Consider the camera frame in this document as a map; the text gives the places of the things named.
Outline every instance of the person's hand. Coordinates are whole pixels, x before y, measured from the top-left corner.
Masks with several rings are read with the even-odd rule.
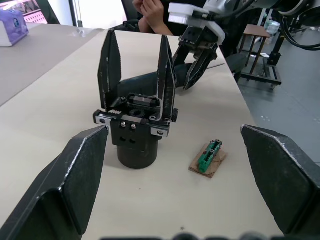
[[[141,6],[143,4],[144,0],[133,0],[133,6],[135,10],[137,10],[139,13],[143,14],[141,11]]]
[[[143,0],[141,12],[146,18],[149,26],[155,29],[163,27],[164,23],[164,6],[160,0]]]

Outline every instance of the white table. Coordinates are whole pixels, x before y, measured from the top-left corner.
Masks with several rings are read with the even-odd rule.
[[[106,33],[0,107],[0,226],[69,139],[96,127],[92,114],[100,108],[97,71]],[[157,69],[161,36],[116,34],[123,79]],[[169,41],[175,52],[178,38]],[[218,56],[213,65],[225,63],[220,51]],[[178,121],[159,142],[157,160],[146,169],[122,166],[109,137],[83,239],[169,239],[182,229],[200,238],[237,238],[249,231],[281,235],[252,174],[240,127],[254,121],[228,66],[209,69],[189,91],[178,90],[175,107]],[[223,141],[228,157],[213,179],[188,171],[202,146],[215,138]]]

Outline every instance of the cardboard piece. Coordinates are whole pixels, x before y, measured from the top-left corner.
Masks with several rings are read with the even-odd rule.
[[[201,151],[198,153],[198,155],[193,159],[193,161],[189,166],[189,170],[194,173],[205,176],[209,179],[212,179],[215,173],[217,172],[218,168],[222,164],[222,162],[226,159],[227,153],[223,151],[223,149],[220,149],[217,155],[215,156],[215,158],[213,159],[212,163],[210,164],[208,170],[205,173],[202,173],[198,169],[198,160],[201,157],[201,155],[204,153],[204,151],[207,149],[208,145],[209,145],[208,143],[205,144],[201,149]]]

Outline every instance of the white wall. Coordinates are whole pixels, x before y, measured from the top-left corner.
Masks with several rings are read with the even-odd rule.
[[[61,25],[73,26],[68,0],[48,0]]]
[[[121,0],[78,1],[84,28],[110,29],[127,20]]]

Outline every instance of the robotic end effector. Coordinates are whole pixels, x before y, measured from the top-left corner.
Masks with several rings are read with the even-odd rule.
[[[120,162],[128,168],[143,169],[154,163],[158,141],[168,136],[171,122],[178,118],[174,109],[177,79],[168,38],[162,36],[156,75],[120,80],[118,42],[115,32],[109,31],[98,72],[105,112],[98,110],[93,118],[96,124],[109,126]]]

